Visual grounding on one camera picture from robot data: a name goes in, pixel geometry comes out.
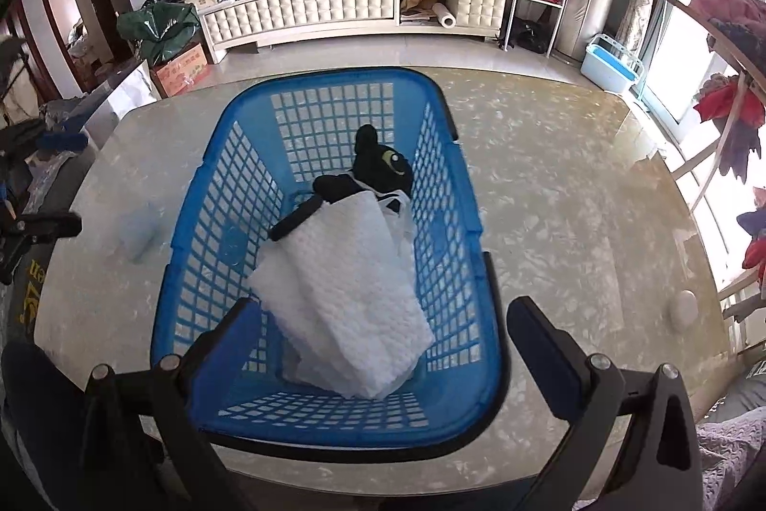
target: plastic bag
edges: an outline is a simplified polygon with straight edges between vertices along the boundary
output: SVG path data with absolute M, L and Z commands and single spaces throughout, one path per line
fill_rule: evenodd
M 533 53 L 545 53 L 550 39 L 547 31 L 544 26 L 533 20 L 514 18 L 508 41 L 511 46 L 518 44 L 522 49 L 531 50 Z
M 199 30 L 197 11 L 186 3 L 158 1 L 117 18 L 117 32 L 139 43 L 140 58 L 150 67 L 177 57 Z

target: toy eye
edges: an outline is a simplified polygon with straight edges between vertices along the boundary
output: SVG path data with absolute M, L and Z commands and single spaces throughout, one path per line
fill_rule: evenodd
M 394 152 L 393 150 L 387 150 L 383 153 L 383 161 L 388 167 L 390 167 L 393 172 L 396 174 L 399 174 L 400 176 L 404 176 L 405 172 L 400 171 L 401 170 L 401 156 Z

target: doorway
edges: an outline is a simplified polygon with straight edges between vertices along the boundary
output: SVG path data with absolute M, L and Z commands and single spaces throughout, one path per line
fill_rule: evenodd
M 111 0 L 42 0 L 56 43 L 79 88 L 93 91 L 131 50 L 117 32 Z

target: white tufted cabinet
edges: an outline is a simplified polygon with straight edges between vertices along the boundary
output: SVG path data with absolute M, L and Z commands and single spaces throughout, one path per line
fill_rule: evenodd
M 497 29 L 503 24 L 506 0 L 447 0 L 447 9 L 455 16 L 457 26 Z
M 336 35 L 438 32 L 498 37 L 505 0 L 447 0 L 457 26 L 402 23 L 400 0 L 230 0 L 200 12 L 218 63 L 240 44 L 271 45 Z

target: marble table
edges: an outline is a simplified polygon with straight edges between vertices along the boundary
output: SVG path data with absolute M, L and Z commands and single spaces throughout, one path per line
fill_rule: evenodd
M 729 340 L 695 224 L 656 147 L 626 104 L 601 91 L 498 72 L 424 68 L 443 89 L 470 167 L 484 249 L 503 302 L 530 295 L 585 352 L 623 367 L 673 362 L 695 393 L 729 362 Z M 148 365 L 175 220 L 219 114 L 255 81 L 128 114 L 74 201 L 83 233 L 56 245 L 35 340 L 74 383 L 108 362 Z M 139 262 L 118 242 L 121 215 L 150 202 L 159 235 Z M 667 306 L 696 293 L 699 318 L 673 333 Z M 313 464 L 217 448 L 239 473 L 369 496 L 486 487 L 536 473 L 565 431 L 517 353 L 498 417 L 449 456 L 407 464 Z M 619 439 L 623 429 L 614 432 Z

